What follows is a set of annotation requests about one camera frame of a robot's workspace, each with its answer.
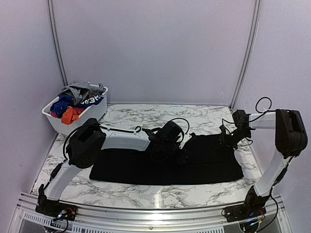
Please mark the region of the black trousers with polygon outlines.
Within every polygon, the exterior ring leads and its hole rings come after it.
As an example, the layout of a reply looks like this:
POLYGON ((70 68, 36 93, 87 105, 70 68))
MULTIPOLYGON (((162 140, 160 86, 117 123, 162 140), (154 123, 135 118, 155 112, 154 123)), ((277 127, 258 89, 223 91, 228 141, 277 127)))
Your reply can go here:
POLYGON ((218 134, 194 135, 177 157, 151 156, 143 151, 106 149, 98 155, 91 180, 135 185, 195 185, 237 181, 244 177, 234 149, 218 146, 218 134))

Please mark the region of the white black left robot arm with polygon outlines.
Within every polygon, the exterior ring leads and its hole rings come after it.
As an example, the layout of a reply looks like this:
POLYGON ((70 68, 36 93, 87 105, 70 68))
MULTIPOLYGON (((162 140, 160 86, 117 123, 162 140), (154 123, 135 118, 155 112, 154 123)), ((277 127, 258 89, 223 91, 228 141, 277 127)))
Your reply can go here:
POLYGON ((161 128, 134 130, 111 128, 89 118, 67 136, 62 153, 64 160, 52 171, 47 184, 38 190, 37 207, 51 216, 61 212, 61 194, 71 180, 83 169, 95 164, 100 152, 107 149, 127 149, 147 152, 151 155, 176 156, 183 152, 192 138, 173 120, 161 128))

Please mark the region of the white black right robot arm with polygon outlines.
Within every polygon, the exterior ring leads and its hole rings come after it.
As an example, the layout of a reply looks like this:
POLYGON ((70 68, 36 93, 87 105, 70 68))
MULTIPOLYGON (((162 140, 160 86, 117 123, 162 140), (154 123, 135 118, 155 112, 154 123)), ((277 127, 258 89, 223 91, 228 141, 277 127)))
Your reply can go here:
POLYGON ((291 160, 307 147, 308 137, 301 114, 296 110, 276 109, 254 114, 237 110, 233 113, 232 124, 236 129, 231 133, 226 133, 225 127, 220 126, 220 148, 237 149, 238 143, 250 138, 251 132, 256 129, 275 131, 275 151, 272 160, 262 177, 249 189, 241 206, 241 214, 244 217, 252 217, 265 206, 273 187, 286 174, 291 160))

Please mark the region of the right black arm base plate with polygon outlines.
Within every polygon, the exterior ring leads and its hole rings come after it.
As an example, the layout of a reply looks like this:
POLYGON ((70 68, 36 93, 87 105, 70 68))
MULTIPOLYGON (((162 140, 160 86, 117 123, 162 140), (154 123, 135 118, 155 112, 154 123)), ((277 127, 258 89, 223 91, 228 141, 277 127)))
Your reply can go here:
POLYGON ((253 219, 266 214, 265 207, 255 208, 254 210, 245 210, 242 205, 233 205, 225 207, 222 210, 223 217, 227 222, 242 221, 246 219, 253 219))

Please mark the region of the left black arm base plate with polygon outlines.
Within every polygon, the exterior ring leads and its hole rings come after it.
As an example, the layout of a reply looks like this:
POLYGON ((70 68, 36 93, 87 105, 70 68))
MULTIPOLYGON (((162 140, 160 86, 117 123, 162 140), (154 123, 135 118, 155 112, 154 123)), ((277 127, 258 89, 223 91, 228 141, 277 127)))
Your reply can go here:
POLYGON ((69 221, 74 221, 77 214, 77 206, 61 202, 47 202, 41 205, 38 204, 35 208, 35 211, 37 213, 51 216, 53 218, 57 218, 62 213, 62 211, 65 211, 63 216, 65 216, 69 221))

